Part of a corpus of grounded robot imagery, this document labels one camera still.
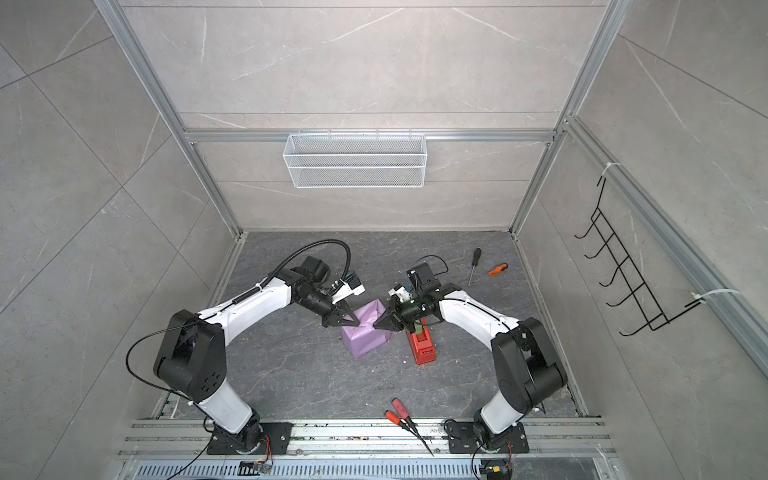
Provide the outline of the pink wrapping paper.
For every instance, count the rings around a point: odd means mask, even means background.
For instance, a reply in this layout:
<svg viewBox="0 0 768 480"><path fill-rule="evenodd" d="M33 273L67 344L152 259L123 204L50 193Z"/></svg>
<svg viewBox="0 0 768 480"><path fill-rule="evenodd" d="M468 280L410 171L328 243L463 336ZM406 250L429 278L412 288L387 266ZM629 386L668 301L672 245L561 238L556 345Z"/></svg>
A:
<svg viewBox="0 0 768 480"><path fill-rule="evenodd" d="M343 344L355 359L362 358L391 339L391 331L374 328L374 323L385 310L380 300L373 300L354 311L360 321L358 326L342 328Z"/></svg>

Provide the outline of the red tape dispenser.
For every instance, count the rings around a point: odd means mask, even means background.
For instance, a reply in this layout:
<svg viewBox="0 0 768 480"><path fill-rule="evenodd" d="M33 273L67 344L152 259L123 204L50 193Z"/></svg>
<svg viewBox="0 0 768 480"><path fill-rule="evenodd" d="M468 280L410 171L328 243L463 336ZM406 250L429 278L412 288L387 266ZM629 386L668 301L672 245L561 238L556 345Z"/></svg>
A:
<svg viewBox="0 0 768 480"><path fill-rule="evenodd" d="M436 348L425 318L414 323L414 329L408 332L408 341L417 365L432 363L437 359Z"/></svg>

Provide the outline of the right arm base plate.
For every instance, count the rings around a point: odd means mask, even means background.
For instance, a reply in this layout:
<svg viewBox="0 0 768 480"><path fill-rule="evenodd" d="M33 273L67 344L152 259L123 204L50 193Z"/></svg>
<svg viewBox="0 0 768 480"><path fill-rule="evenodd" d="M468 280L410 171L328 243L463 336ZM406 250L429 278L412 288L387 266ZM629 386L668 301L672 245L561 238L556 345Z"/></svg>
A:
<svg viewBox="0 0 768 480"><path fill-rule="evenodd" d="M478 447L488 452L504 451L525 454L530 447L524 426L520 423L508 427L502 433L491 433L478 421L447 419L442 424L448 436L451 454L473 453Z"/></svg>

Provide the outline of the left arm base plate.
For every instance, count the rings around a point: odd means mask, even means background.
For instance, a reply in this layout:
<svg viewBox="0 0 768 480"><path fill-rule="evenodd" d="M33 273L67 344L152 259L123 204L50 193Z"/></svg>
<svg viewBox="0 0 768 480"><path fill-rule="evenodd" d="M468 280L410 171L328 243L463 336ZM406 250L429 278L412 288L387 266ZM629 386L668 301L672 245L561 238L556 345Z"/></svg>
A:
<svg viewBox="0 0 768 480"><path fill-rule="evenodd" d="M264 455L287 453L294 424L290 422L249 423L239 433L230 433L219 425L213 427L208 455Z"/></svg>

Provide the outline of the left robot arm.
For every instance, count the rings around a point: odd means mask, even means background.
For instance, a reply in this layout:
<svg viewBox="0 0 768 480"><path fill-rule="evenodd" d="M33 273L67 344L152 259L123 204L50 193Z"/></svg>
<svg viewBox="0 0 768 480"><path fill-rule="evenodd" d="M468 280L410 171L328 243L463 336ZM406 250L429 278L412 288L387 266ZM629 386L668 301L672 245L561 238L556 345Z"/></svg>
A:
<svg viewBox="0 0 768 480"><path fill-rule="evenodd" d="M357 326L359 320L347 299L364 291L355 273L325 288L310 274L284 271L214 307L199 312L182 309L167 327L142 338L160 339L153 373L161 383L143 382L191 402L212 421L213 436L228 440L242 453L253 452L262 436L260 416L232 385L231 345L291 305L317 315L324 326Z"/></svg>

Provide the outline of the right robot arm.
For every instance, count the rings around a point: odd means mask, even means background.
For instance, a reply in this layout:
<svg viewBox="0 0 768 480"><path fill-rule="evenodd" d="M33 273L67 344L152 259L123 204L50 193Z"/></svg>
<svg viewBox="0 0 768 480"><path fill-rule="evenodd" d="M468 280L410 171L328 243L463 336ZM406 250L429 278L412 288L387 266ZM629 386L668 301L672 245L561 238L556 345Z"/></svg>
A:
<svg viewBox="0 0 768 480"><path fill-rule="evenodd" d="M492 353L498 391L473 421L482 448L500 449L535 406L566 386L565 368L538 319L503 315L454 284L414 293L405 301L391 296L374 327L413 332L416 322L430 315L463 329Z"/></svg>

